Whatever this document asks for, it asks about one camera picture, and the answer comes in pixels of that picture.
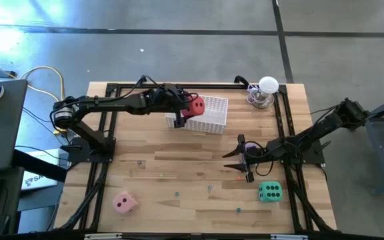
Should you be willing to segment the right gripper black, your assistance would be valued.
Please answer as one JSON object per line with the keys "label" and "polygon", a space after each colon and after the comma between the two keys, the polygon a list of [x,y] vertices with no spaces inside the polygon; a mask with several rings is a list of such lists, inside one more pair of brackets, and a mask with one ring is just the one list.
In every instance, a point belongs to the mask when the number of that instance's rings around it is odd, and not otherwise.
{"label": "right gripper black", "polygon": [[236,155],[241,155],[241,162],[236,164],[227,164],[224,167],[236,169],[245,174],[245,180],[248,183],[253,182],[254,176],[251,170],[253,165],[269,162],[269,156],[265,148],[262,148],[260,144],[254,141],[246,141],[243,134],[238,135],[238,146],[236,148],[223,155],[222,158],[228,158]]}

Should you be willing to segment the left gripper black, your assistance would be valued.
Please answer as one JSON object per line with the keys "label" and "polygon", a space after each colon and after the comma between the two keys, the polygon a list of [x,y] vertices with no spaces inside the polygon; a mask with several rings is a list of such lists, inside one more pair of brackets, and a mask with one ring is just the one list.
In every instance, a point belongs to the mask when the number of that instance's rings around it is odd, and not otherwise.
{"label": "left gripper black", "polygon": [[188,110],[190,102],[198,97],[198,93],[189,93],[178,84],[164,83],[156,88],[152,96],[154,112],[174,113],[174,128],[182,128],[187,122],[185,110]]}

